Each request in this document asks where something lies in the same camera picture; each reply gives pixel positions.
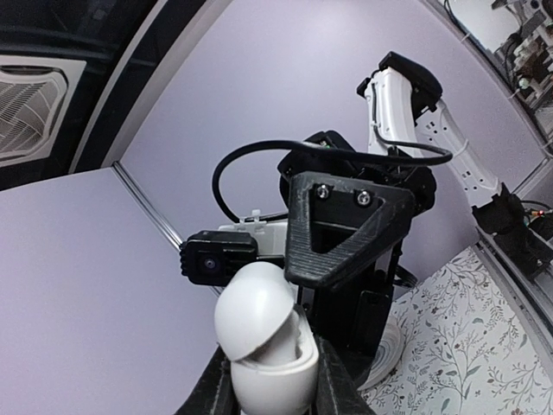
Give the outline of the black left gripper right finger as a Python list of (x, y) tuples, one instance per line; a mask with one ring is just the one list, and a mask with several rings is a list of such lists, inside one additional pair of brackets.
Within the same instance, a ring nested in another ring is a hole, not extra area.
[(374, 415), (353, 385), (338, 353), (331, 343), (316, 335), (319, 351), (315, 398), (311, 413), (318, 415)]

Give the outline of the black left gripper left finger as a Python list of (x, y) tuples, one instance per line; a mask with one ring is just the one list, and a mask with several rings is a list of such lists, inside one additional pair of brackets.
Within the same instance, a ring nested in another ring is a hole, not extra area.
[(217, 349), (186, 401), (175, 415), (231, 415), (236, 413), (230, 361)]

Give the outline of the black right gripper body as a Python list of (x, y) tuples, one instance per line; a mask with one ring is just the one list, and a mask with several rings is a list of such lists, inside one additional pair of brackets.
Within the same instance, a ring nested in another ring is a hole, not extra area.
[[(339, 159), (328, 155), (321, 157)], [(301, 286), (315, 293), (308, 320), (317, 335), (339, 351), (375, 354), (391, 307), (394, 272), (402, 254), (403, 240), (338, 288), (310, 289)]]

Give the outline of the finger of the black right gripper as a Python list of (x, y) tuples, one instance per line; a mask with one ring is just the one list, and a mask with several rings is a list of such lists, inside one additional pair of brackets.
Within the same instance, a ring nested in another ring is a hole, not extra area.
[(414, 195), (404, 188), (306, 171), (289, 184), (284, 276), (338, 288), (409, 233)]

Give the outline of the white earbud case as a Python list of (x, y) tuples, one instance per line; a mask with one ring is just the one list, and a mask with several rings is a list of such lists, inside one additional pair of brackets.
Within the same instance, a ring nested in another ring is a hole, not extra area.
[(242, 267), (214, 310), (219, 346), (244, 414), (303, 414), (314, 403), (319, 349), (283, 269)]

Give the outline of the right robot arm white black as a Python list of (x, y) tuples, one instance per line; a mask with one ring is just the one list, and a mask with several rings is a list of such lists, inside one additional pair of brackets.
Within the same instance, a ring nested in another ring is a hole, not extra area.
[[(493, 237), (504, 255), (532, 281), (552, 260), (552, 248), (536, 226), (546, 217), (531, 212), (506, 184), (487, 168), (454, 121), (442, 98), (442, 85), (424, 66), (389, 52), (357, 93), (369, 114), (368, 151), (378, 156), (419, 159), (424, 153), (452, 156), (447, 163), (461, 185), (467, 204), (481, 231)], [(280, 194), (289, 200), (289, 184), (303, 171), (356, 177), (409, 189), (415, 196), (414, 212), (430, 210), (436, 182), (427, 167), (363, 166), (353, 161), (290, 152), (277, 166)]]

